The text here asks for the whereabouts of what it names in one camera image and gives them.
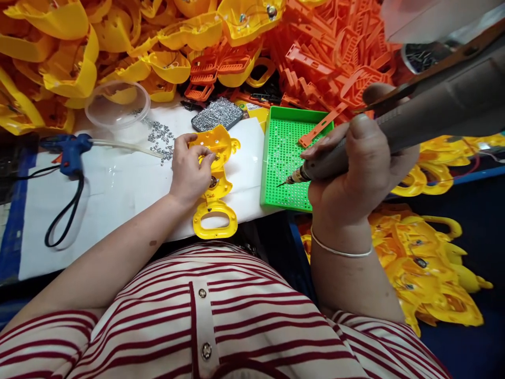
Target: striped shirt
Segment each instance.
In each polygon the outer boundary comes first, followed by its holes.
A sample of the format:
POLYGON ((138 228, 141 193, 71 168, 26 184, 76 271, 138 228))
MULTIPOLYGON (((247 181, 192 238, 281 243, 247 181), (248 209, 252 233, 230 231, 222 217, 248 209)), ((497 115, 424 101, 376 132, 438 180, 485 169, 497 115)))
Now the striped shirt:
POLYGON ((35 318, 0 337, 0 378, 447 378, 403 324, 328 319, 236 246, 187 247, 146 266, 99 320, 35 318))

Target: table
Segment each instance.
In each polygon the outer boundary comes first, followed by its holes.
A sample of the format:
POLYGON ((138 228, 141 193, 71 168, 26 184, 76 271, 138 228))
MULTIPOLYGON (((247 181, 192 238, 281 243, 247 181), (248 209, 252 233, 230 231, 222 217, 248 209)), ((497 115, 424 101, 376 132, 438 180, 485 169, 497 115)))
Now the table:
MULTIPOLYGON (((167 125, 174 136, 178 136, 194 132, 190 120, 195 115, 196 112, 189 112, 174 102, 154 107, 149 117, 167 125)), ((104 137, 103 131, 80 115, 75 134, 83 132, 95 138, 104 137)), ((241 149, 225 165, 233 189, 224 201, 234 209, 239 222, 275 212, 276 209, 264 209, 259 205, 264 134, 258 121, 251 118, 239 122, 230 130, 230 135, 239 139, 241 149)), ((143 145, 149 147, 152 144, 145 141, 143 145)), ((52 165, 55 157, 48 152, 39 152, 35 167, 28 173, 52 165)), ((82 155, 82 159, 86 176, 83 197, 69 235, 58 248, 45 247, 44 234, 55 215, 73 197, 77 183, 59 172, 28 181, 24 226, 20 231, 19 280, 67 267, 170 188, 170 162, 161 166, 159 158, 144 153, 94 146, 82 155)), ((193 213, 188 213, 168 241, 194 235, 193 213)), ((66 217, 62 218, 55 236, 61 235, 66 221, 66 217)), ((206 223, 206 227, 219 227, 226 225, 227 219, 212 217, 206 223)))

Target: woman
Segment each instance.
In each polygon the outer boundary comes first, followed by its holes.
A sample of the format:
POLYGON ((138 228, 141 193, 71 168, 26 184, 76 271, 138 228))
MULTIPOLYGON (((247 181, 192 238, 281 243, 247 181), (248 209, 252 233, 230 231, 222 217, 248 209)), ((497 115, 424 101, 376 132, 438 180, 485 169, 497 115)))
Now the woman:
MULTIPOLYGON (((372 86, 365 101, 389 90, 372 86)), ((391 157, 377 124, 359 115, 302 157, 344 136, 349 172, 309 189, 320 309, 223 242, 144 267, 210 182, 214 155, 188 148, 195 135, 186 134, 175 143, 168 195, 93 246, 5 327, 0 377, 448 377, 404 324, 367 222, 419 149, 391 157)))

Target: green plastic tray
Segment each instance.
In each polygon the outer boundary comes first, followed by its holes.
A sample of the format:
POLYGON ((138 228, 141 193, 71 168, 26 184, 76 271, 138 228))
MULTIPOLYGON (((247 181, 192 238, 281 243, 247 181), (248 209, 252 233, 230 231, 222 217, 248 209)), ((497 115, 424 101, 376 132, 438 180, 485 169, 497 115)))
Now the green plastic tray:
MULTIPOLYGON (((310 132, 327 113, 303 109, 272 107, 265 130, 263 175, 261 178, 261 205, 271 205, 293 211, 312 212, 307 197, 309 183, 295 183, 277 188, 302 163, 304 148, 298 140, 310 132)), ((314 139, 324 137, 334 127, 331 122, 314 139)))

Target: silver bracelet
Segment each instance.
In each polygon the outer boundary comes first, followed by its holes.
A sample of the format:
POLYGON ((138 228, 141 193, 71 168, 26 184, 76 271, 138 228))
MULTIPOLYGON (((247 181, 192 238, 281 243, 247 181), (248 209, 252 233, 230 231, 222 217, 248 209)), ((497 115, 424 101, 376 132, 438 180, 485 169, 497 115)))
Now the silver bracelet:
POLYGON ((366 253, 363 253, 363 254, 349 254, 349 253, 340 252, 338 250, 333 250, 332 248, 330 248, 330 247, 325 246, 324 244, 322 244, 321 241, 318 240, 316 238, 316 236, 314 235, 314 231, 312 230, 312 226, 310 226, 310 233, 312 235, 312 239, 314 241, 316 241, 316 243, 319 246, 321 246, 324 250, 329 251, 330 253, 334 253, 334 254, 337 254, 337 255, 345 256, 345 257, 348 257, 348 258, 363 258, 363 257, 369 256, 372 253, 372 251, 373 251, 373 245, 372 245, 370 247, 370 250, 367 251, 366 253))

